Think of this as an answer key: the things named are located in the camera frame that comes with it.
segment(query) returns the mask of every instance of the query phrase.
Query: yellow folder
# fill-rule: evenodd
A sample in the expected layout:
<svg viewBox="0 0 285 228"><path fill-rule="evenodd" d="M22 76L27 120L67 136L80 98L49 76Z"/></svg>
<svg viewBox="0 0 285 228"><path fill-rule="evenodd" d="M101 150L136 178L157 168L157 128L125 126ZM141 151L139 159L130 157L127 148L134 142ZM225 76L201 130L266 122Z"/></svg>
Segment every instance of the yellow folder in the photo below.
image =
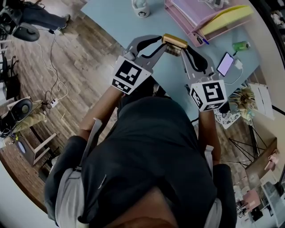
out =
<svg viewBox="0 0 285 228"><path fill-rule="evenodd" d="M249 5L237 5L230 7L223 10L212 20L210 20L204 27L201 28L201 32L204 35L207 35L251 14L253 14L253 10Z"/></svg>

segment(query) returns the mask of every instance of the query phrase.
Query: black t-shirt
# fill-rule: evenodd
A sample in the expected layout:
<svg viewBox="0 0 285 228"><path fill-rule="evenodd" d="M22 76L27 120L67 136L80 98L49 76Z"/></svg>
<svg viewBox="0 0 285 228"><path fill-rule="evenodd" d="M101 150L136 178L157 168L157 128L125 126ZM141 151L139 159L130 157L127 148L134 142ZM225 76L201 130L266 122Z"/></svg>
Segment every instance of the black t-shirt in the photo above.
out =
<svg viewBox="0 0 285 228"><path fill-rule="evenodd" d="M62 171L78 165L86 142L73 136L49 177L45 199L53 209ZM134 205L152 187L165 196L179 227L203 227L216 197L223 205L220 227L235 227L236 207L228 166L211 176L192 124L184 110L165 98L143 98L122 109L108 137L82 167L83 221L103 227Z"/></svg>

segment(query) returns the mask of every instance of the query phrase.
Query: light blue table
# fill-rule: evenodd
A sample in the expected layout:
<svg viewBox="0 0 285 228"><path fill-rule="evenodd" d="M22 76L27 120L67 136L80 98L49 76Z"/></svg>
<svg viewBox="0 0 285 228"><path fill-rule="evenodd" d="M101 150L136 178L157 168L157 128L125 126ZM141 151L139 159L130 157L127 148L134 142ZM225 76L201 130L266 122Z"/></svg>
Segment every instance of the light blue table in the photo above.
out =
<svg viewBox="0 0 285 228"><path fill-rule="evenodd" d="M131 0L90 0L83 7L82 11L106 30L124 48L136 37L150 34L162 36L165 33L180 37L188 41L189 45L193 47L183 30L165 11L164 0L147 0L147 2L151 8L151 15L145 19L138 18L135 15L131 6ZM249 41L252 48L235 56L243 63L244 71L233 85L226 85L228 96L259 65L259 57L253 47L253 41L242 27L238 27L215 38L210 42L210 45L204 45L199 48L212 58L215 67L217 67L226 52L229 52L231 55L234 53L232 44L239 41ZM157 44L149 46L141 53L149 55L160 44L161 42L157 42ZM184 72L182 59L165 53L153 70L154 79L173 100L184 108L189 119L196 119L198 117L198 108L184 88L184 85L187 83L187 76ZM239 76L240 70L232 66L223 79L226 83L232 83Z"/></svg>

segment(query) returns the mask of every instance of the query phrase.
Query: smartphone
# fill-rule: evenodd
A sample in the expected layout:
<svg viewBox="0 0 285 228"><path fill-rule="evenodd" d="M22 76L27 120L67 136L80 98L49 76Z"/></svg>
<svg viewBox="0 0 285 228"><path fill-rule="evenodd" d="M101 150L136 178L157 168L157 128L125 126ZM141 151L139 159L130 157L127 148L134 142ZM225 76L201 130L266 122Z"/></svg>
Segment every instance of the smartphone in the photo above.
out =
<svg viewBox="0 0 285 228"><path fill-rule="evenodd" d="M217 71L225 77L233 61L234 61L233 57L231 57L229 53L226 53L222 61L220 62Z"/></svg>

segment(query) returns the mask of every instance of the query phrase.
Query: mug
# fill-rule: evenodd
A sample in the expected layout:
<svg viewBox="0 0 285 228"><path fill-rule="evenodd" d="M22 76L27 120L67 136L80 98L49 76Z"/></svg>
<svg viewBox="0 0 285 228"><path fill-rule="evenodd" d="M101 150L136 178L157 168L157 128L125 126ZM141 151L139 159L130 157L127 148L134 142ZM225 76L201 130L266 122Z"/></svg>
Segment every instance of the mug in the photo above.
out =
<svg viewBox="0 0 285 228"><path fill-rule="evenodd" d="M132 7L135 14L140 18L146 18L150 14L150 8L145 0L141 0L143 3L139 6L136 4L136 0L132 0Z"/></svg>

